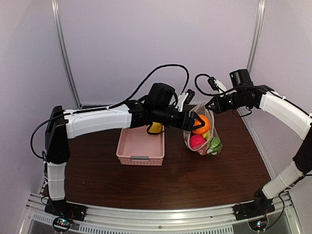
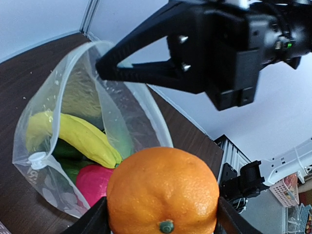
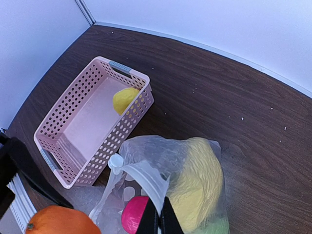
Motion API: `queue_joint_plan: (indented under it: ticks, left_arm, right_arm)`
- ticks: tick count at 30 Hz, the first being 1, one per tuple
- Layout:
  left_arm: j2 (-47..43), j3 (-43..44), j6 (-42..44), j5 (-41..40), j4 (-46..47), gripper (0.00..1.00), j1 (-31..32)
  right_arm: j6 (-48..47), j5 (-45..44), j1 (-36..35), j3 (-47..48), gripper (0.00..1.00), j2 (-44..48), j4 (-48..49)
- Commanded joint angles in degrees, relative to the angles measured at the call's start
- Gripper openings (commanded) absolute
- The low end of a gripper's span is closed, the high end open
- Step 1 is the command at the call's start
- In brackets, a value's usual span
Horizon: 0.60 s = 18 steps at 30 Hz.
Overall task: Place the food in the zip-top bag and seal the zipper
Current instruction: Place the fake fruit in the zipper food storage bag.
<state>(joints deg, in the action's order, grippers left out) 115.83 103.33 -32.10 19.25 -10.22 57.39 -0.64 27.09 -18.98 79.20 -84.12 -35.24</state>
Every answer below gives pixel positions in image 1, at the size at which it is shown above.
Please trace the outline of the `yellow toy bananas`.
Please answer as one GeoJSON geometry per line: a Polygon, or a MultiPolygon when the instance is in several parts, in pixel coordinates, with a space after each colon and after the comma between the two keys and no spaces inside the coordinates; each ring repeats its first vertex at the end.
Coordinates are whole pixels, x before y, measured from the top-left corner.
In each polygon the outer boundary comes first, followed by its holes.
{"type": "Polygon", "coordinates": [[[208,139],[211,137],[211,132],[207,131],[202,136],[205,138],[206,141],[208,141],[208,139]]]}

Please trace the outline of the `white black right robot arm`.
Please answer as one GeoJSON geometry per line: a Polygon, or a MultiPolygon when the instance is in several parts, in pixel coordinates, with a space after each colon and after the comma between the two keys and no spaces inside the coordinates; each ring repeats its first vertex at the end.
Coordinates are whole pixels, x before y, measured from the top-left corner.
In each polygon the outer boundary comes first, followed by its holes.
{"type": "Polygon", "coordinates": [[[217,93],[212,95],[206,109],[215,114],[245,107],[258,109],[265,125],[262,136],[270,149],[277,149],[285,140],[290,145],[287,149],[293,153],[288,156],[289,163],[283,162],[274,178],[254,194],[250,211],[260,215],[268,210],[272,199],[281,192],[291,189],[296,183],[312,171],[312,116],[300,107],[280,95],[267,85],[253,84],[248,70],[240,69],[230,73],[232,88],[227,89],[223,83],[208,76],[208,83],[217,93]]]}

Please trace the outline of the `green striped toy watermelon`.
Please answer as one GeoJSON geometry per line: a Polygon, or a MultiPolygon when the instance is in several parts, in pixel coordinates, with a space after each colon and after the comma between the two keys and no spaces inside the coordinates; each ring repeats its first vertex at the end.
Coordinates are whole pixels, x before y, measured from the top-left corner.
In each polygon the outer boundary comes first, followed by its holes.
{"type": "Polygon", "coordinates": [[[221,150],[221,148],[222,148],[222,144],[221,144],[220,139],[218,137],[213,137],[209,143],[210,153],[216,154],[221,150]]]}

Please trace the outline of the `clear dotted zip bag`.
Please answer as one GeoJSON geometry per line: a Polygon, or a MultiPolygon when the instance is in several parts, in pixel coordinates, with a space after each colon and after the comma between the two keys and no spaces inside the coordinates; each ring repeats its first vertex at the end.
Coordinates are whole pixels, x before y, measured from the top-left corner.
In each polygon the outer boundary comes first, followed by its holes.
{"type": "Polygon", "coordinates": [[[200,117],[205,116],[206,119],[209,120],[209,123],[210,123],[209,131],[211,132],[211,137],[204,144],[202,144],[201,146],[196,147],[196,148],[190,147],[190,138],[191,138],[191,136],[196,135],[195,133],[189,132],[189,131],[183,131],[183,138],[184,138],[185,145],[189,150],[191,150],[191,151],[193,151],[193,152],[195,152],[201,156],[204,156],[204,155],[214,155],[215,156],[215,155],[219,154],[221,152],[221,150],[216,154],[214,154],[214,153],[211,154],[210,150],[209,150],[209,143],[213,137],[219,138],[219,136],[218,136],[218,134],[216,132],[216,128],[215,128],[214,114],[212,111],[207,110],[205,108],[205,104],[206,104],[205,102],[201,102],[198,105],[196,105],[195,107],[193,107],[191,109],[191,111],[196,112],[200,117]]]}

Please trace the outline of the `red toy apple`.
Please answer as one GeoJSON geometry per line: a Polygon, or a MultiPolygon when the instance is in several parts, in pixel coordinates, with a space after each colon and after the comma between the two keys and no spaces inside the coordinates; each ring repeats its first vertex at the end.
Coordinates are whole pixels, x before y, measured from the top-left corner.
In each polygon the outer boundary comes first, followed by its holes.
{"type": "Polygon", "coordinates": [[[190,147],[196,148],[206,142],[206,139],[202,135],[193,135],[190,138],[190,147]]]}

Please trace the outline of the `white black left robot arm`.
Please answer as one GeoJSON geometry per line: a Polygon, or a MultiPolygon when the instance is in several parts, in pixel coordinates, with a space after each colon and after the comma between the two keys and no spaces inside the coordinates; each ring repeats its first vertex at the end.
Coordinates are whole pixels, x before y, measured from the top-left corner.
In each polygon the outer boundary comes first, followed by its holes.
{"type": "Polygon", "coordinates": [[[196,130],[205,125],[204,120],[195,112],[183,109],[185,102],[193,96],[192,90],[177,96],[173,87],[154,83],[149,93],[138,100],[81,110],[54,107],[45,131],[46,180],[52,210],[59,216],[70,212],[64,189],[70,139],[104,130],[142,127],[153,122],[185,131],[196,130]]]}

